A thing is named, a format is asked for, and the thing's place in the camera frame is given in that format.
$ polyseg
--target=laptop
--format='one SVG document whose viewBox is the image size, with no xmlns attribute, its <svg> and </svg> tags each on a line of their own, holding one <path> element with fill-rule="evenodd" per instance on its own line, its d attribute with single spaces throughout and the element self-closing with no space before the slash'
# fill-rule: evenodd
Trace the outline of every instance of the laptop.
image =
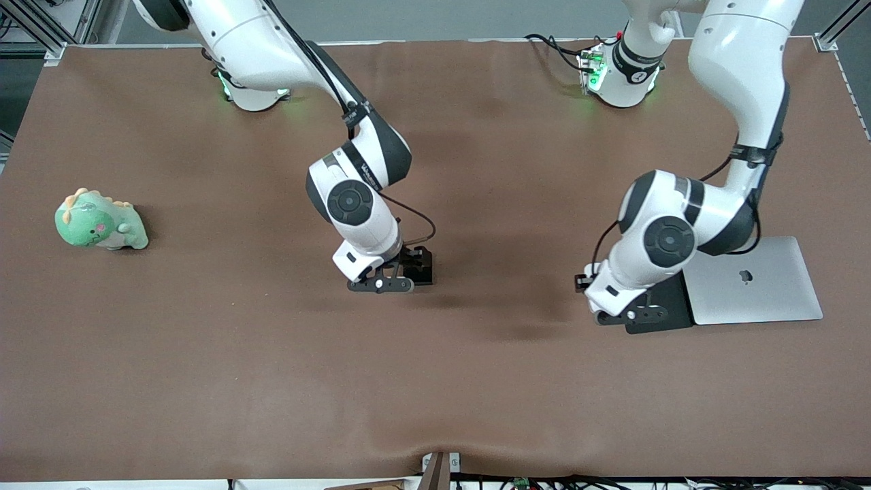
<svg viewBox="0 0 871 490">
<path fill-rule="evenodd" d="M 822 318 L 794 236 L 763 237 L 744 255 L 696 252 L 684 267 L 684 281 L 698 325 Z"/>
</svg>

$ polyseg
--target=robotic arm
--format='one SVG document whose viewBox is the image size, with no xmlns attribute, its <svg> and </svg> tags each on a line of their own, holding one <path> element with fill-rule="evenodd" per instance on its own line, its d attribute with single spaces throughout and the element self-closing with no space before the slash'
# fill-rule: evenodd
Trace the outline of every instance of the robotic arm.
<svg viewBox="0 0 871 490">
<path fill-rule="evenodd" d="M 766 173 L 782 141 L 789 100 L 783 49 L 802 4 L 710 0 L 689 65 L 738 122 L 726 184 L 715 187 L 662 170 L 635 180 L 618 215 L 623 236 L 607 259 L 585 271 L 592 278 L 584 292 L 592 311 L 618 316 L 654 284 L 677 274 L 696 250 L 721 255 L 747 242 Z M 629 44 L 634 37 L 627 33 L 624 39 Z"/>
<path fill-rule="evenodd" d="M 385 262 L 408 255 L 396 219 L 379 194 L 408 173 L 408 145 L 320 46 L 301 39 L 272 0 L 133 2 L 152 27 L 196 37 L 233 101 L 245 110 L 267 109 L 289 88 L 313 86 L 329 93 L 344 111 L 348 141 L 308 169 L 306 192 L 344 238 L 333 261 L 350 289 L 364 290 L 352 286 Z M 419 254 L 429 253 L 420 249 Z M 365 290 L 405 292 L 414 283 L 396 286 Z"/>
<path fill-rule="evenodd" d="M 623 36 L 593 48 L 584 86 L 608 105 L 637 105 L 653 90 L 659 63 L 675 37 L 673 10 L 701 13 L 705 0 L 623 0 L 629 22 Z"/>
</svg>

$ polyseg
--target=table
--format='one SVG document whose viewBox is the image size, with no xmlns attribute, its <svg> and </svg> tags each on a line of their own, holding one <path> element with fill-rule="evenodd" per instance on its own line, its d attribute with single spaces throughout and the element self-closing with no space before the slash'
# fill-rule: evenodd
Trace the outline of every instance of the table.
<svg viewBox="0 0 871 490">
<path fill-rule="evenodd" d="M 351 294 L 330 260 L 304 192 L 344 142 L 325 94 L 244 113 L 196 50 L 67 49 L 0 179 L 0 480 L 388 476 L 435 449 L 477 473 L 871 474 L 871 152 L 810 38 L 760 212 L 825 319 L 630 337 L 572 288 L 636 177 L 731 148 L 688 47 L 628 110 L 542 44 L 328 47 L 412 148 L 388 194 L 439 226 L 411 296 Z M 63 243 L 78 187 L 136 205 L 150 246 Z"/>
</svg>

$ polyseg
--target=metal frame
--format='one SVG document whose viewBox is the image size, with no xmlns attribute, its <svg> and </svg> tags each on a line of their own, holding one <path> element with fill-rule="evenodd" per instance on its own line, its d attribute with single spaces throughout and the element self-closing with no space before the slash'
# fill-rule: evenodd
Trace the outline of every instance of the metal frame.
<svg viewBox="0 0 871 490">
<path fill-rule="evenodd" d="M 15 138 L 12 137 L 11 134 L 5 132 L 0 129 L 0 146 L 5 146 L 6 148 L 11 149 L 12 143 L 15 142 Z M 0 172 L 3 171 L 3 166 L 6 165 L 6 160 L 9 159 L 9 151 L 8 150 L 0 150 Z"/>
<path fill-rule="evenodd" d="M 814 45 L 819 52 L 838 51 L 835 40 L 850 24 L 853 23 L 865 10 L 871 7 L 871 0 L 854 0 L 846 10 L 823 31 L 814 33 Z"/>
<path fill-rule="evenodd" d="M 26 31 L 34 43 L 0 43 L 2 58 L 60 59 L 68 44 L 84 44 L 91 35 L 93 21 L 102 0 L 85 0 L 76 30 L 67 31 L 35 0 L 0 0 L 0 10 L 6 12 Z"/>
<path fill-rule="evenodd" d="M 450 456 L 448 453 L 434 453 L 429 458 L 417 490 L 450 490 Z"/>
</svg>

